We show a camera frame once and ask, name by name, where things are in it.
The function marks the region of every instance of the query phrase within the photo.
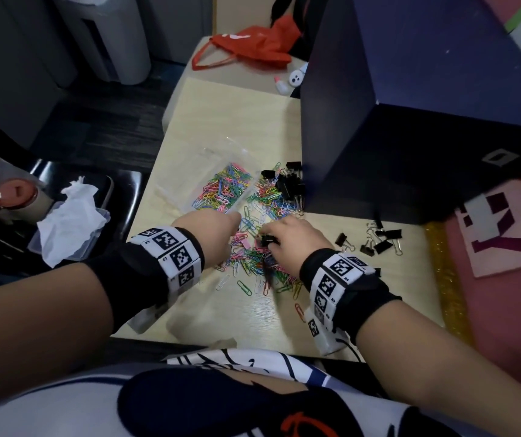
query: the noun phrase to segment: red tote bag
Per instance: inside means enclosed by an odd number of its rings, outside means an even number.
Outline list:
[[[293,21],[293,17],[285,15],[275,21],[271,28],[251,26],[237,34],[214,35],[210,38],[191,60],[193,70],[209,69],[228,64],[236,59],[250,59],[259,61],[277,69],[285,69],[291,62],[291,50],[295,41],[300,37],[300,30]],[[200,65],[204,51],[213,44],[230,55],[218,62]]]

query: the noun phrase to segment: orange lid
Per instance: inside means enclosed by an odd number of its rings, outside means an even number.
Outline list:
[[[27,179],[8,179],[0,184],[0,206],[22,208],[38,194],[36,184]]]

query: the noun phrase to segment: wooden table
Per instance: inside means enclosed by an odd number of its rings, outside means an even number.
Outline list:
[[[242,144],[261,169],[272,168],[277,162],[300,160],[300,101],[208,81],[186,80],[131,234],[169,225],[180,215],[157,191],[158,178],[166,165],[183,159],[195,145],[223,137]],[[331,241],[340,232],[355,245],[365,241],[367,220],[311,213],[306,214],[306,219]],[[393,293],[443,326],[424,230],[416,225],[391,222],[384,222],[384,227],[402,229],[404,254],[397,256],[388,250],[374,257],[360,253],[358,256],[381,267],[382,278]],[[231,277],[217,291],[215,287],[221,278],[220,271],[206,270],[200,283],[182,295],[144,334],[138,335],[124,325],[115,337],[197,345],[233,337],[239,348],[319,356],[306,323],[294,307],[295,302],[303,310],[308,307],[308,292],[302,290],[296,301],[290,292],[247,296],[236,286],[236,281],[241,279],[253,288],[254,277],[241,272],[238,279]],[[330,357],[355,359],[347,349]]]

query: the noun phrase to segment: gold glitter strip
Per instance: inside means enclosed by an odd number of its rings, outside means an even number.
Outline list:
[[[475,339],[467,317],[467,304],[461,291],[457,269],[448,249],[448,239],[443,222],[424,225],[431,253],[432,268],[439,289],[440,308],[446,329],[464,343],[475,347]]]

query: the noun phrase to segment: tissue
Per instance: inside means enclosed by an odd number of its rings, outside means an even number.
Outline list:
[[[54,268],[63,259],[76,253],[90,239],[95,230],[102,228],[106,219],[96,211],[94,185],[84,184],[83,177],[72,181],[63,189],[66,201],[38,222],[42,259]]]

